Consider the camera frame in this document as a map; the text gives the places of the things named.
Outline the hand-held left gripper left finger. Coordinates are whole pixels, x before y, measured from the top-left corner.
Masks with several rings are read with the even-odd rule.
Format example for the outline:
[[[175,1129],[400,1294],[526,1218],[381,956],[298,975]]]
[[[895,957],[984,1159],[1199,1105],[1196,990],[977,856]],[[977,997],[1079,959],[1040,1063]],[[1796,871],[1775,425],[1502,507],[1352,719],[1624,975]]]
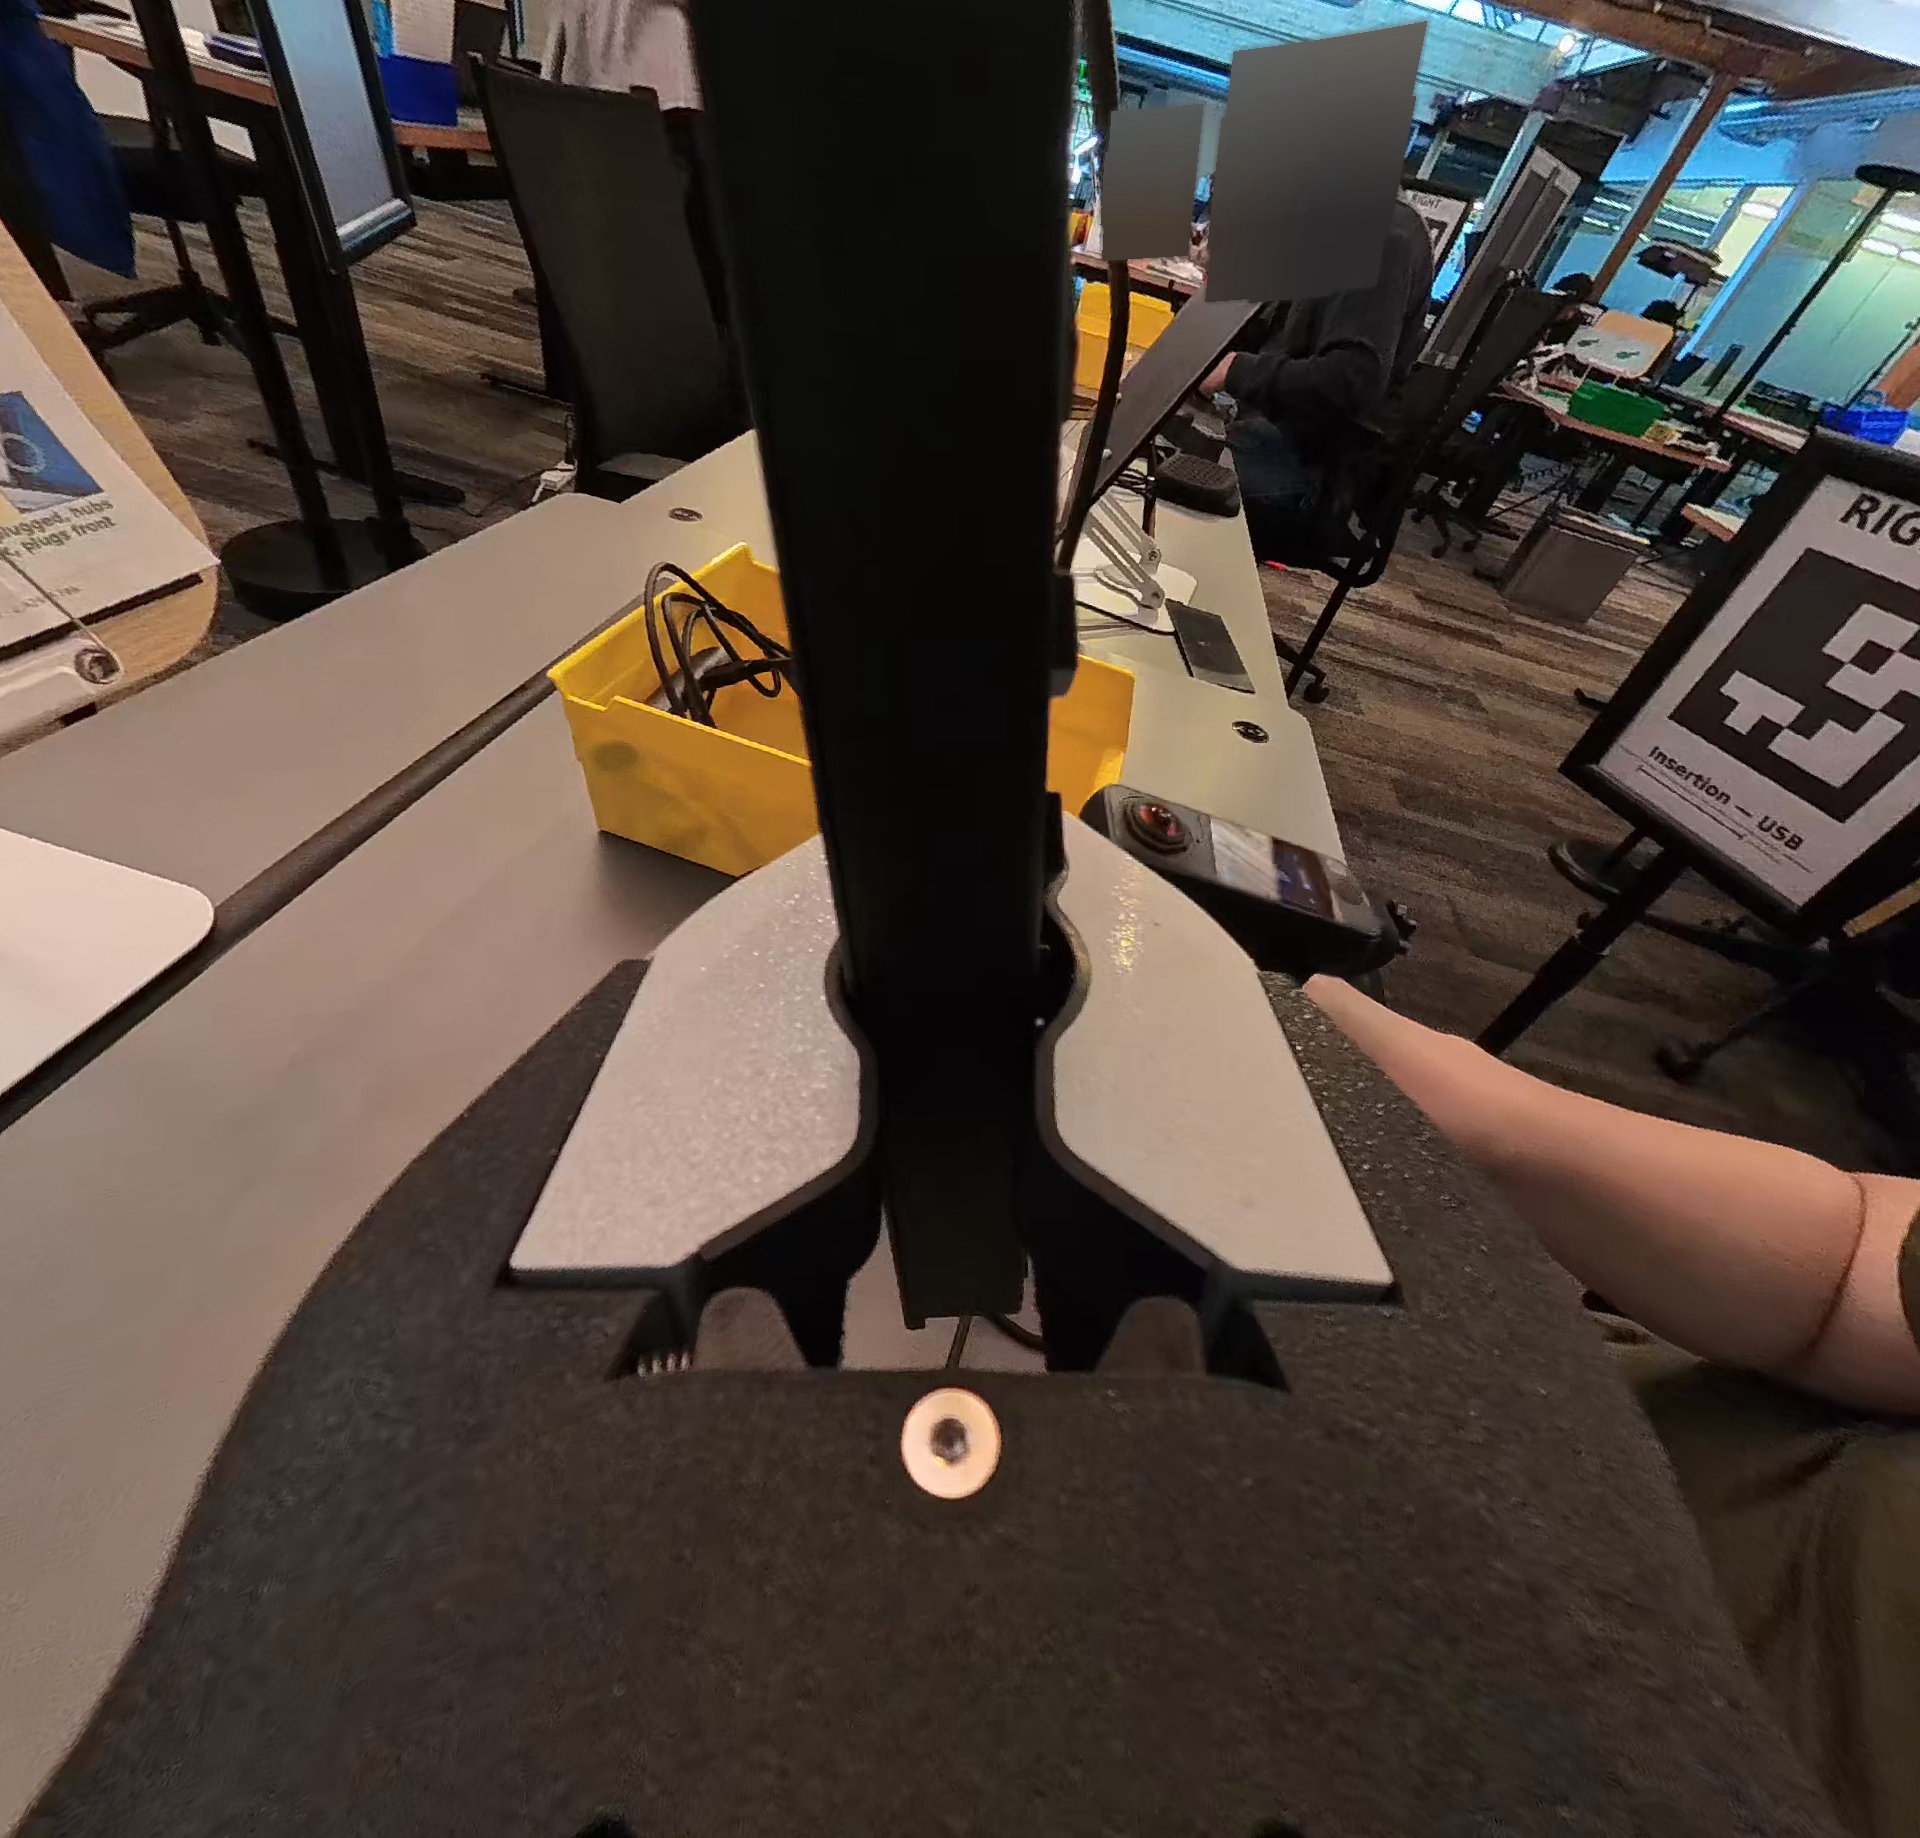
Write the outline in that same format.
[[[822,839],[661,939],[518,1232],[513,1281],[688,1294],[863,1169],[874,1101],[839,939]]]

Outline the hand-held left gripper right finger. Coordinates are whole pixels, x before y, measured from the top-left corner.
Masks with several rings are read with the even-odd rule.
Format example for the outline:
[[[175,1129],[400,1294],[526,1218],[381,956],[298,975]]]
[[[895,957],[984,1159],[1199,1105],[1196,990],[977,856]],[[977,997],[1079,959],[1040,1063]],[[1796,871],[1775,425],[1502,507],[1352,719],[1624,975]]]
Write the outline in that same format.
[[[1050,912],[1074,981],[1040,1042],[1040,1118],[1068,1170],[1217,1289],[1387,1299],[1387,1256],[1241,946],[1074,818]]]

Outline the yellow plastic bin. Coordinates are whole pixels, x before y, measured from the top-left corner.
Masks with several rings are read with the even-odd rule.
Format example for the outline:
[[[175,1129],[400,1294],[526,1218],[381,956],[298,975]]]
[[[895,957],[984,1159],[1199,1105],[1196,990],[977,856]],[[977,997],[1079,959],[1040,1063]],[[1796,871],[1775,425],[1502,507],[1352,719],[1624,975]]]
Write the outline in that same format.
[[[1167,329],[1173,306],[1159,295],[1132,291],[1125,314],[1119,375],[1126,375],[1144,351]],[[1113,342],[1113,289],[1105,281],[1080,279],[1074,304],[1074,407],[1090,409],[1103,387]]]
[[[691,578],[771,639],[788,639],[779,575],[733,542]],[[748,682],[713,695],[713,724],[661,702],[646,610],[623,619],[547,668],[594,821],[725,875],[744,875],[816,833],[799,699],[761,695]],[[1045,789],[1076,818],[1122,782],[1137,673],[1080,655],[1072,688],[1050,708]]]

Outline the black usb hub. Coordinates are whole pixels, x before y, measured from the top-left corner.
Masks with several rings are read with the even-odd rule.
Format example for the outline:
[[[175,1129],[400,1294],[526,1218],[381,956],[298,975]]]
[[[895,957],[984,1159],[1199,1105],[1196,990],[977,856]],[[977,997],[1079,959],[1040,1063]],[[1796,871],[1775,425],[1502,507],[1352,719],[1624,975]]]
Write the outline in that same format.
[[[685,0],[909,1324],[1027,1267],[1074,2]]]

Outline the person's right forearm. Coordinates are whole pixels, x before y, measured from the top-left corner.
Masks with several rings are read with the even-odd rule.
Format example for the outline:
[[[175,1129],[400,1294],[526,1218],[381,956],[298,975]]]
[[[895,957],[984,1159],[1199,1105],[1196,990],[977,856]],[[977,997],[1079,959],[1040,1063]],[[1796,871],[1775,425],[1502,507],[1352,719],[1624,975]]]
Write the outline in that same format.
[[[1333,976],[1307,997],[1625,1320],[1845,1409],[1918,1414],[1912,1179],[1578,1095]]]

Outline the grey storage crate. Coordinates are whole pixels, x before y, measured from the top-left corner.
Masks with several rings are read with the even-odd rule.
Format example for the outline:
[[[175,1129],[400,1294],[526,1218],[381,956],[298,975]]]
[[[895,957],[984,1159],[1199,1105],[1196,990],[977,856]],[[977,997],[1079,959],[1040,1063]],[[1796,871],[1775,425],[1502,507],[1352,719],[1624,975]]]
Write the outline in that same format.
[[[1645,555],[1645,536],[1608,517],[1549,507],[1519,538],[1498,593],[1526,616],[1584,625]]]

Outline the black-framed marker sign stand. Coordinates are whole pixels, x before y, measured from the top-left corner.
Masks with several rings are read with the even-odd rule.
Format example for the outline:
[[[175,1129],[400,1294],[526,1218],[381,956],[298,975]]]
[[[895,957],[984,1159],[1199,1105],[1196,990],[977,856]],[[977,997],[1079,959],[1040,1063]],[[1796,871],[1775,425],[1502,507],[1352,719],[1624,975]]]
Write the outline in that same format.
[[[1918,460],[1816,432],[1676,607],[1561,775],[1642,842],[1481,1031],[1502,1054],[1691,875],[1790,951],[1915,885]]]

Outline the black office chair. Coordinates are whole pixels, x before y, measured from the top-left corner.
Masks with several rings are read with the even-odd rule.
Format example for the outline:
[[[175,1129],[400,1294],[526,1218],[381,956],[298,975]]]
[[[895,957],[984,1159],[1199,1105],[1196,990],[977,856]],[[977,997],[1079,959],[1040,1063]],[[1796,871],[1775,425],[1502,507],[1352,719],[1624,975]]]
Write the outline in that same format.
[[[1331,578],[1307,639],[1275,639],[1286,699],[1326,701],[1326,671],[1313,658],[1343,603],[1384,578],[1407,510],[1433,504],[1433,487],[1419,483],[1441,476],[1445,451],[1467,420],[1576,304],[1564,291],[1502,285],[1452,370],[1417,365],[1400,390],[1399,414],[1387,427],[1359,430],[1335,460],[1307,540],[1281,559],[1285,569]]]
[[[573,487],[624,502],[748,425],[698,117],[476,62],[572,420]]]

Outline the white stand base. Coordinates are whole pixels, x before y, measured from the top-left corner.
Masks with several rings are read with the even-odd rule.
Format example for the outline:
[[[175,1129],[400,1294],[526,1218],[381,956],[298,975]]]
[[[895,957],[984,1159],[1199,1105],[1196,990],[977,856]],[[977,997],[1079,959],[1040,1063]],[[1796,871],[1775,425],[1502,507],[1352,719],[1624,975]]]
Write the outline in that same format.
[[[193,952],[215,927],[189,885],[2,833],[2,1089],[12,1090]]]

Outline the blue jacket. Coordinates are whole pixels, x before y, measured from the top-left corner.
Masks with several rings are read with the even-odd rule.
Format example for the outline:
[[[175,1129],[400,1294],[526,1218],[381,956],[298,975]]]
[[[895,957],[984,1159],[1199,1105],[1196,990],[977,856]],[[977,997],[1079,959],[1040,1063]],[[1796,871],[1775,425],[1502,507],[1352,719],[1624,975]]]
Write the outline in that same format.
[[[130,209],[113,148],[36,0],[2,0],[2,103],[12,154],[46,240],[132,279]]]

